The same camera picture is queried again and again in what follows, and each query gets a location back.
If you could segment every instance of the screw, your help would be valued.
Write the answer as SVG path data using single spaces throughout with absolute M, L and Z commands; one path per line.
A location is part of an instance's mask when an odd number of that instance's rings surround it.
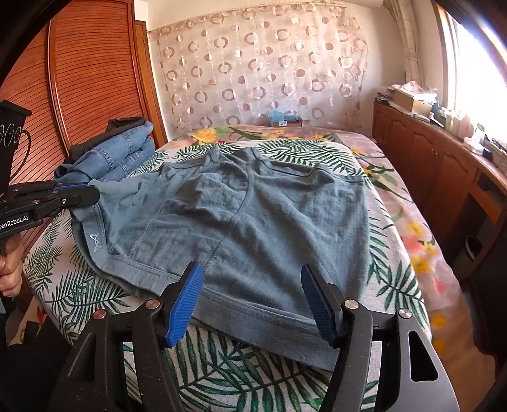
M 150 299 L 148 302 L 146 302 L 146 307 L 148 309 L 156 309 L 160 306 L 160 301 L 157 299 Z
M 93 317 L 97 320 L 105 318 L 105 310 L 99 309 L 99 310 L 95 311 L 95 313 L 93 314 Z
M 403 319 L 410 319 L 412 317 L 412 312 L 408 309 L 400 309 L 398 311 L 398 315 L 400 315 Z
M 354 299 L 348 299 L 345 301 L 345 307 L 348 309 L 357 309 L 359 307 L 359 303 L 357 303 Z

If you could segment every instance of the bed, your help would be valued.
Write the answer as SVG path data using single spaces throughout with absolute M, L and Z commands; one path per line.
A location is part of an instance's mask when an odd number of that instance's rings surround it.
M 224 152 L 257 146 L 277 160 L 325 163 L 338 174 L 366 174 L 371 183 L 370 268 L 362 303 L 389 313 L 408 307 L 428 336 L 432 334 L 462 411 L 477 405 L 493 383 L 494 360 L 474 346 L 458 281 L 400 176 L 372 141 L 355 133 L 309 127 L 216 127 L 170 142 L 135 174 L 155 170 L 164 161 L 198 156 L 210 145 Z M 30 250 L 24 270 L 40 309 L 68 340 L 79 336 L 98 308 L 118 313 L 141 303 L 89 269 L 72 237 L 69 212 L 48 226 Z M 380 345 L 373 347 L 364 410 L 373 410 L 380 350 Z M 129 393 L 139 398 L 129 344 L 124 353 Z M 195 410 L 318 410 L 331 376 L 195 324 L 168 351 L 167 360 L 182 399 Z

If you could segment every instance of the floral bedsheet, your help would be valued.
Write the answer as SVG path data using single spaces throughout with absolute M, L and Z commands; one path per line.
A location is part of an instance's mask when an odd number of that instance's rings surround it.
M 348 146 L 355 160 L 346 147 L 332 141 Z M 371 265 L 362 303 L 390 313 L 399 307 L 410 308 L 428 334 L 431 324 L 437 351 L 446 352 L 441 331 L 451 323 L 449 314 L 460 301 L 459 285 L 399 175 L 375 144 L 361 135 L 325 129 L 222 127 L 170 142 L 135 173 L 155 170 L 163 161 L 200 155 L 208 150 L 207 144 L 216 143 L 221 143 L 223 151 L 256 145 L 261 153 L 278 160 L 319 162 L 338 174 L 368 175 Z M 68 212 L 46 229 L 30 251 L 24 269 L 41 306 L 69 340 L 77 338 L 98 308 L 117 313 L 140 304 L 86 265 L 72 237 Z M 138 398 L 131 346 L 125 345 L 124 351 L 129 392 Z M 185 339 L 167 354 L 182 399 L 196 410 L 318 410 L 331 376 L 328 371 L 196 325 L 191 325 Z M 380 346 L 374 346 L 364 410 L 373 410 L 379 367 Z

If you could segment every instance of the leaf print fabric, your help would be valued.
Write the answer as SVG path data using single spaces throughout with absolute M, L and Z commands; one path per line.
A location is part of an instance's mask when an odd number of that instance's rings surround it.
M 137 173 L 155 170 L 164 160 L 179 161 L 206 152 L 193 145 L 157 152 Z M 318 140 L 255 140 L 219 144 L 220 151 L 257 146 L 266 156 L 299 164 L 324 163 L 340 175 L 362 175 L 363 169 L 343 145 Z M 362 303 L 393 313 L 408 307 L 429 335 L 424 300 L 409 256 L 375 186 L 369 186 L 369 278 Z M 70 235 L 68 211 L 46 229 L 25 262 L 28 281 L 60 330 L 75 340 L 98 308 L 130 311 L 141 301 L 95 276 Z M 374 344 L 363 410 L 373 410 L 380 370 L 380 345 Z M 139 399 L 132 346 L 124 347 L 127 387 Z M 166 351 L 182 400 L 191 410 L 318 410 L 329 384 L 329 371 L 309 368 L 191 324 L 186 337 Z

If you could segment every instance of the finger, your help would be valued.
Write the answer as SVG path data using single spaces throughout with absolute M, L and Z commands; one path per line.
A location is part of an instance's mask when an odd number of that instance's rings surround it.
M 7 242 L 5 243 L 5 253 L 8 255 L 14 252 L 22 244 L 23 242 L 20 233 L 12 235 L 10 238 L 7 239 Z
M 19 265 L 11 274 L 5 274 L 0 277 L 0 292 L 13 289 L 19 283 L 21 279 L 21 272 L 23 270 L 23 264 L 19 262 Z
M 19 280 L 19 283 L 12 289 L 2 292 L 5 297 L 16 297 L 21 292 L 21 286 L 23 285 L 23 278 Z
M 4 266 L 0 269 L 0 275 L 11 274 L 18 267 L 23 257 L 23 245 L 18 245 L 11 253 L 4 257 Z

